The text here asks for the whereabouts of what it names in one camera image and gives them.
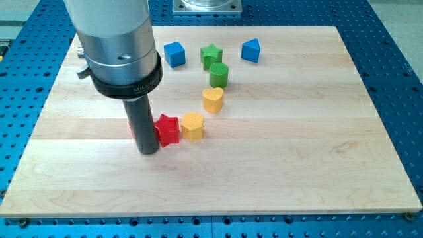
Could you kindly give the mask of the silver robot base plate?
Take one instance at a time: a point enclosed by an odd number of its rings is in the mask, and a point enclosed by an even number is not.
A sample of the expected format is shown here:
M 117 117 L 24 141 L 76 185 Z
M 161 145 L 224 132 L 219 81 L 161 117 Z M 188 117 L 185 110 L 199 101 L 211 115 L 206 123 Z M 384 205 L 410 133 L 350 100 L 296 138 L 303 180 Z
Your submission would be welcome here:
M 241 0 L 174 0 L 174 13 L 240 13 Z

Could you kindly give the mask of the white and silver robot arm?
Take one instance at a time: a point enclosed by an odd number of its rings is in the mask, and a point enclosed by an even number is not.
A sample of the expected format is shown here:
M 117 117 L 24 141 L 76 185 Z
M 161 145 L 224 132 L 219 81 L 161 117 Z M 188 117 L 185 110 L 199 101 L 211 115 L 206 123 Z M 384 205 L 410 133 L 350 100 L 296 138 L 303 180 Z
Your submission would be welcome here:
M 130 100 L 161 82 L 146 0 L 65 0 L 65 6 L 98 92 Z

